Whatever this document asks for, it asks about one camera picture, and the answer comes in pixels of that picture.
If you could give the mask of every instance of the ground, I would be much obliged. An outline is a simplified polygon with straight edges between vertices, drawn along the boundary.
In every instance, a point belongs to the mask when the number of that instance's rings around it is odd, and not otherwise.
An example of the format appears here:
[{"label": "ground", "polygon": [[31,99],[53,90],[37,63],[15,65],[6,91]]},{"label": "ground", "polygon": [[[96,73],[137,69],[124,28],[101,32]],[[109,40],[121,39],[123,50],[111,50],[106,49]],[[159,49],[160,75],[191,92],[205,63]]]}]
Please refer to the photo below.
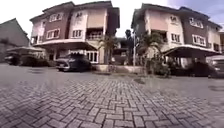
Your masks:
[{"label": "ground", "polygon": [[1,128],[223,128],[224,80],[0,65]]}]

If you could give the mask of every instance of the black car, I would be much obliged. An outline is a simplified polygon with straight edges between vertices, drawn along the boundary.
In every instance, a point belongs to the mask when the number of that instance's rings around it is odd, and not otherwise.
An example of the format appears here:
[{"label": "black car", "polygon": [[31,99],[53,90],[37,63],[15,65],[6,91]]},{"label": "black car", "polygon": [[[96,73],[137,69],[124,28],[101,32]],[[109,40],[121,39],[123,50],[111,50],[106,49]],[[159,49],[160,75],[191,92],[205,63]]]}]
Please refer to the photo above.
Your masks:
[{"label": "black car", "polygon": [[20,55],[17,53],[8,53],[5,57],[5,61],[9,65],[18,65],[20,62]]},{"label": "black car", "polygon": [[83,54],[69,54],[56,60],[56,68],[59,71],[89,71],[91,63]]},{"label": "black car", "polygon": [[208,59],[208,64],[211,70],[209,77],[224,76],[224,56],[213,56]]}]

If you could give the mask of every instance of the sky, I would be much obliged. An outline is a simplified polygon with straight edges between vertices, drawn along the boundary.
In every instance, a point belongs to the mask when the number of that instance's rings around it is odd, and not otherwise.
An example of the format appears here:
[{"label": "sky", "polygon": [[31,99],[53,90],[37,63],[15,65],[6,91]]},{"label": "sky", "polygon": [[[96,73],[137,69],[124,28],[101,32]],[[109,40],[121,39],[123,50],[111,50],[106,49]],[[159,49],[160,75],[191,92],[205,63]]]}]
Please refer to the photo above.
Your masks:
[{"label": "sky", "polygon": [[[42,10],[51,6],[71,0],[1,0],[0,23],[16,18],[24,31],[30,35],[32,23],[29,21],[34,16],[40,15]],[[93,0],[72,0],[75,4],[92,2]],[[113,6],[120,8],[121,27],[117,36],[125,35],[125,30],[130,29],[133,11],[140,8],[142,3],[158,4],[178,8],[187,6],[194,10],[208,14],[212,21],[224,25],[224,0],[111,0]]]}]

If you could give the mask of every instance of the cream wall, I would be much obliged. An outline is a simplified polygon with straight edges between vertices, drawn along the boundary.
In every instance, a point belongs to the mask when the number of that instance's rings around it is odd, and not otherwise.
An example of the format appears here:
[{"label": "cream wall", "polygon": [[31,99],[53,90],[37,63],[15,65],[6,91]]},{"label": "cream wall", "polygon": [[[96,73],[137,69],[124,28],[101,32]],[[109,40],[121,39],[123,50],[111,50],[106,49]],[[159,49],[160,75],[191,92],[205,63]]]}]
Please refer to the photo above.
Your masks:
[{"label": "cream wall", "polygon": [[88,10],[87,28],[100,28],[104,27],[107,9],[91,9]]},{"label": "cream wall", "polygon": [[168,31],[168,25],[166,22],[166,14],[157,11],[147,10],[145,11],[146,30],[161,30]]},{"label": "cream wall", "polygon": [[[77,13],[82,13],[82,17],[80,20],[76,18]],[[70,30],[69,30],[69,38],[72,38],[72,32],[73,30],[82,30],[82,37],[78,38],[80,41],[85,41],[86,39],[86,26],[87,26],[87,19],[88,19],[88,11],[82,10],[82,11],[74,11],[72,14],[72,18],[70,21]]]},{"label": "cream wall", "polygon": [[[178,16],[176,16],[177,23],[174,24],[171,22],[171,16],[176,15],[151,10],[147,10],[145,12],[145,28],[147,31],[149,31],[149,34],[151,33],[151,30],[161,30],[167,32],[167,42],[166,44],[164,44],[162,51],[184,44],[184,35],[181,20]],[[180,43],[175,43],[172,41],[172,33],[180,35]]]},{"label": "cream wall", "polygon": [[221,39],[220,39],[220,34],[219,32],[214,29],[210,28],[208,29],[208,42],[211,43],[211,50],[214,50],[213,44],[219,44],[220,45],[220,51],[221,51]]},{"label": "cream wall", "polygon": [[36,23],[33,24],[31,37],[38,36],[37,44],[40,43],[40,41],[39,41],[40,36],[44,35],[44,29],[45,28],[42,24],[44,21],[46,21],[46,19],[40,20],[39,22],[36,22]]}]

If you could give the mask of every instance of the palm tree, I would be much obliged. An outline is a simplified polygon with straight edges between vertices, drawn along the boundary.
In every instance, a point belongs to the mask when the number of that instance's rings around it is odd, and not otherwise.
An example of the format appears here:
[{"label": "palm tree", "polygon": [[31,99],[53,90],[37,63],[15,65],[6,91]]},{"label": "palm tree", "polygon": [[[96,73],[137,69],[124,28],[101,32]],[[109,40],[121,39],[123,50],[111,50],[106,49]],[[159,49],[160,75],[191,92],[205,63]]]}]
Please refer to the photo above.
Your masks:
[{"label": "palm tree", "polygon": [[128,44],[128,65],[131,64],[131,55],[132,55],[132,50],[133,50],[133,39],[131,37],[131,30],[127,29],[125,31],[125,35],[126,35],[126,41]]},{"label": "palm tree", "polygon": [[[145,67],[145,74],[147,74],[147,54],[148,54],[148,48],[152,48],[157,53],[158,59],[161,59],[161,48],[163,46],[162,36],[159,33],[152,33],[151,35],[148,35],[148,32],[144,33],[140,38],[140,49],[143,49],[146,54],[144,67]],[[152,71],[152,74],[154,74],[154,68],[155,68],[155,62],[152,62],[150,64],[150,69]]]},{"label": "palm tree", "polygon": [[113,50],[116,46],[116,39],[114,37],[111,36],[105,36],[103,37],[103,39],[99,40],[100,46],[98,48],[98,50],[100,48],[104,48],[104,50],[106,51],[107,54],[107,61],[106,63],[109,65],[111,63],[111,57],[113,54]]}]

